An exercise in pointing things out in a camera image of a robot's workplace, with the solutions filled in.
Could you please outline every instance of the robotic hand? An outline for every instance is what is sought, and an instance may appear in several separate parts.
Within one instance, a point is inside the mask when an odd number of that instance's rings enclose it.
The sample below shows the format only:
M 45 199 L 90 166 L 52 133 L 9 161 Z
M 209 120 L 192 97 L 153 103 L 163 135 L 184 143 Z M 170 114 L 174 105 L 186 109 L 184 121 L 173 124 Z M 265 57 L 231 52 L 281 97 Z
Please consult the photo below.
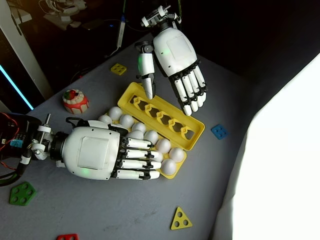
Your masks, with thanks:
M 140 52 L 138 57 L 138 79 L 148 99 L 156 94 L 154 82 L 155 67 L 153 53 L 160 68 L 169 78 L 174 93 L 184 111 L 190 116 L 203 106 L 206 100 L 207 84 L 200 71 L 196 52 L 187 37 L 177 29 L 175 21 L 181 23 L 176 13 L 168 13 L 170 5 L 158 7 L 142 18 L 143 27 L 152 27 L 157 31 L 153 42 L 137 42 L 135 47 Z
M 18 180 L 29 165 L 33 154 L 39 160 L 45 160 L 49 156 L 52 159 L 60 159 L 56 162 L 57 167 L 65 167 L 72 174 L 86 179 L 148 180 L 160 176 L 156 169 L 161 168 L 161 162 L 153 159 L 158 158 L 161 153 L 150 150 L 154 147 L 150 141 L 125 137 L 128 130 L 118 125 L 98 120 L 86 121 L 77 117 L 66 119 L 66 122 L 73 126 L 70 135 L 63 132 L 52 134 L 49 126 L 50 117 L 48 114 L 45 123 L 38 126 L 37 136 L 32 133 L 28 134 L 30 137 L 23 138 L 29 142 L 25 143 L 24 149 L 18 148 L 21 150 L 21 161 L 15 171 L 0 176 L 0 187 Z M 14 119 L 15 115 L 8 115 L 8 118 L 18 129 L 14 138 L 26 134 L 18 131 L 22 132 L 22 123 L 30 122 L 27 118 L 32 117 L 26 116 L 20 123 Z M 7 152 L 7 156 L 14 156 L 17 150 L 12 146 L 4 144 L 0 150 L 12 150 L 10 153 Z

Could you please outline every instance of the blue square block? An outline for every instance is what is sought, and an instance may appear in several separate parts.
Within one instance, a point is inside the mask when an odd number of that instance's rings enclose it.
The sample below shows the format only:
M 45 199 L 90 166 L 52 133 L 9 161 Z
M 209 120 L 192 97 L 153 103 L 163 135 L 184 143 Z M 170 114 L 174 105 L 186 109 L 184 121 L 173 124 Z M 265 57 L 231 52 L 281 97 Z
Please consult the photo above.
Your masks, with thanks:
M 219 140 L 223 139 L 224 137 L 226 137 L 229 134 L 227 132 L 227 130 L 221 124 L 218 124 L 217 126 L 214 126 L 213 128 L 211 128 L 211 132 Z

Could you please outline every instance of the yellow square block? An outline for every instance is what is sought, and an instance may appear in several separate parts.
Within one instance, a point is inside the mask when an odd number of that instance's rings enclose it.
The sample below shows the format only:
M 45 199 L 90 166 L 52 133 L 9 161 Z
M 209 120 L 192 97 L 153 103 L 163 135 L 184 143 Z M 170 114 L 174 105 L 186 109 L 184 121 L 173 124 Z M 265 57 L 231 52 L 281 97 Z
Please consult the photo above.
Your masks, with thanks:
M 121 76 L 125 71 L 127 71 L 127 68 L 119 63 L 116 63 L 110 68 L 110 71 Z

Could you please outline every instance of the dark background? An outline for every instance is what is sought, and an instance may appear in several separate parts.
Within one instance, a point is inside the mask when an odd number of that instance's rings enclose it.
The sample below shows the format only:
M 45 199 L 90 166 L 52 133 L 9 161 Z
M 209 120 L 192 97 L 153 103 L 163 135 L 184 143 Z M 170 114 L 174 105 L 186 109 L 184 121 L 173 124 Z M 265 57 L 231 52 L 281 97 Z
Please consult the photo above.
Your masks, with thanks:
M 102 19 L 104 24 L 66 31 L 43 18 L 37 0 L 19 2 L 32 15 L 20 27 L 54 92 L 101 64 L 116 49 L 123 1 L 86 2 L 87 9 L 72 18 L 83 24 Z M 178 1 L 126 1 L 122 49 L 149 32 L 140 26 L 140 19 L 159 5 L 171 5 L 170 12 L 179 13 Z M 182 31 L 196 52 L 246 79 L 251 86 L 248 104 L 255 110 L 320 52 L 317 1 L 181 0 L 181 10 Z

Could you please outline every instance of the egg carton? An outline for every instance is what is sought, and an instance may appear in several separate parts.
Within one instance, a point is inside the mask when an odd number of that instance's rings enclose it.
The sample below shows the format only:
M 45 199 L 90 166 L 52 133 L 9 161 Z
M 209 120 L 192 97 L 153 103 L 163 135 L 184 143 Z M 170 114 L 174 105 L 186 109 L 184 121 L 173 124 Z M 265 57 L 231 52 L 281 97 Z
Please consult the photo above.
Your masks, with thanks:
M 133 116 L 134 123 L 144 123 L 147 131 L 154 130 L 158 133 L 159 139 L 168 139 L 171 148 L 178 147 L 190 151 L 205 130 L 202 122 L 192 116 L 186 116 L 180 109 L 159 96 L 148 99 L 141 84 L 136 82 L 128 86 L 117 104 L 124 114 Z M 176 163 L 173 175 L 166 175 L 160 169 L 158 171 L 167 179 L 173 179 L 187 158 L 186 151 L 183 160 Z M 168 158 L 168 153 L 163 155 L 164 160 Z

